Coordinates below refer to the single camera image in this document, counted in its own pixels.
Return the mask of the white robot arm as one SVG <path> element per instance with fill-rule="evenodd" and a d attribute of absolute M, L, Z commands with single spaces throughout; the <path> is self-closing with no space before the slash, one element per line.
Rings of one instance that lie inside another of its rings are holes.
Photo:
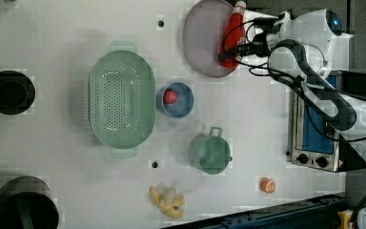
<path fill-rule="evenodd" d="M 262 32 L 248 41 L 246 24 Z M 345 35 L 338 16 L 326 9 L 298 17 L 284 11 L 277 18 L 239 20 L 225 30 L 218 61 L 235 68 L 243 56 L 265 57 L 267 64 L 259 68 L 289 87 L 307 111 L 315 111 L 366 162 L 366 98 L 343 93 L 328 82 L 335 45 Z"/>

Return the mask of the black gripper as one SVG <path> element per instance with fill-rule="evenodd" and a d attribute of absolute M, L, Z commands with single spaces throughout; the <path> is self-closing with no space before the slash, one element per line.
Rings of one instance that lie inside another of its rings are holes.
<path fill-rule="evenodd" d="M 268 47 L 267 35 L 273 29 L 275 18 L 256 17 L 253 20 L 253 26 L 261 29 L 261 33 L 254 36 L 251 41 L 248 41 L 240 49 L 231 48 L 229 50 L 221 50 L 218 54 L 218 60 L 234 59 L 240 60 L 241 56 L 256 55 L 258 57 L 266 57 L 270 52 Z"/>

